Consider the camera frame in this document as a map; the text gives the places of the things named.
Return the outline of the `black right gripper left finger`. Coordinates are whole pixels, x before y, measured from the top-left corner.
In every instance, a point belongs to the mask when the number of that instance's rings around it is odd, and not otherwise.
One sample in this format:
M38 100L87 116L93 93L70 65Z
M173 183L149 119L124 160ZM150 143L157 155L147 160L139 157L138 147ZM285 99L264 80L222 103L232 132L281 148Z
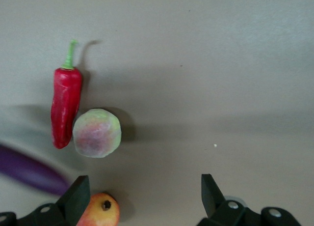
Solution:
M57 202L43 204L19 219L14 212L1 212L0 224L2 226L75 226L89 202L89 178L87 175L82 175Z

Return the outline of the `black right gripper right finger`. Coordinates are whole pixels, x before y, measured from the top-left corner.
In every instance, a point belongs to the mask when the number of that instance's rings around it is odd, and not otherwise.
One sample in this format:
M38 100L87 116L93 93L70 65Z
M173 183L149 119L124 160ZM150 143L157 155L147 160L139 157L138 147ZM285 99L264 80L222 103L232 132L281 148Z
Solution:
M265 207L258 214L236 200L226 200L211 174L201 176L201 197L207 214L199 226L300 226L288 211Z

